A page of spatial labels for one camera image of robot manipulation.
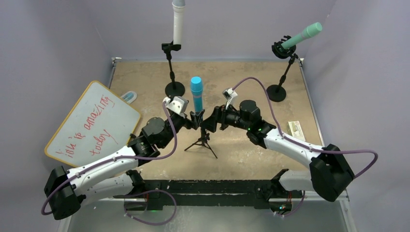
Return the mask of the black tripod mic stand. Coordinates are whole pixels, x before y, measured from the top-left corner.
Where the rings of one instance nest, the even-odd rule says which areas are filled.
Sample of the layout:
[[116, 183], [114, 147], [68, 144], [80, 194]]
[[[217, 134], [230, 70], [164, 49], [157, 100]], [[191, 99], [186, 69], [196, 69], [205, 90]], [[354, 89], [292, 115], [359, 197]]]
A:
[[206, 131], [206, 129], [203, 129], [203, 128], [200, 128], [200, 133], [201, 133], [201, 136], [197, 139], [197, 141], [195, 143], [192, 143], [187, 148], [185, 148], [184, 151], [187, 151], [191, 147], [197, 145], [197, 146], [201, 146], [201, 147], [205, 147], [205, 148], [209, 149], [212, 152], [212, 154], [214, 155], [214, 157], [216, 159], [218, 159], [217, 155], [215, 154], [215, 152], [213, 151], [213, 149], [211, 148], [211, 146], [208, 143], [208, 141], [210, 140], [210, 134]]

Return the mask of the blue microphone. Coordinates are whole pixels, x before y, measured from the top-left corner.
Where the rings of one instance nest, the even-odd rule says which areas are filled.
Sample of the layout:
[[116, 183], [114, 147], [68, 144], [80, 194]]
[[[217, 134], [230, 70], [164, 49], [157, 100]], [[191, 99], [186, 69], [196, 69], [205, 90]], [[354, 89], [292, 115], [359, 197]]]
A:
[[193, 105], [195, 112], [200, 112], [203, 110], [203, 100], [202, 100], [202, 94], [203, 94], [203, 82], [201, 77], [199, 76], [194, 76], [190, 80], [190, 90], [193, 96]]

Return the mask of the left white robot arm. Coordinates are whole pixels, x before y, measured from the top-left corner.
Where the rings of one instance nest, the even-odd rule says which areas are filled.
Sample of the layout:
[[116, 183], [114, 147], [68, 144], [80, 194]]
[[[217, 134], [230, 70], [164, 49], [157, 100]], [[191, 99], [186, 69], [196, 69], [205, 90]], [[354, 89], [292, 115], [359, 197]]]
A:
[[99, 199], [128, 194], [140, 197], [144, 184], [133, 177], [130, 169], [165, 159], [160, 156], [159, 149], [165, 148], [171, 140], [176, 143], [181, 128], [198, 129], [204, 112], [191, 112], [187, 118], [184, 113], [167, 109], [166, 120], [149, 119], [139, 136], [114, 154], [69, 170], [63, 166], [53, 169], [44, 187], [46, 201], [42, 215], [53, 215], [55, 220], [60, 220], [76, 213], [82, 205]]

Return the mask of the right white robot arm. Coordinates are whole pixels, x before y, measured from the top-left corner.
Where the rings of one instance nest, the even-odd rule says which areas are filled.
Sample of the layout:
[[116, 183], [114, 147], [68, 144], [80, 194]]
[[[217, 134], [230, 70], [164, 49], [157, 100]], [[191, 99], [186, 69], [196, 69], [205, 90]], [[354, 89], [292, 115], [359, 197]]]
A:
[[308, 171], [287, 170], [281, 174], [271, 184], [276, 196], [282, 197], [292, 190], [314, 191], [323, 199], [334, 202], [354, 180], [355, 175], [337, 146], [323, 148], [298, 139], [291, 142], [289, 135], [262, 119], [253, 100], [242, 101], [239, 109], [216, 106], [200, 126], [210, 132], [228, 126], [244, 129], [253, 144], [277, 151], [308, 168]]

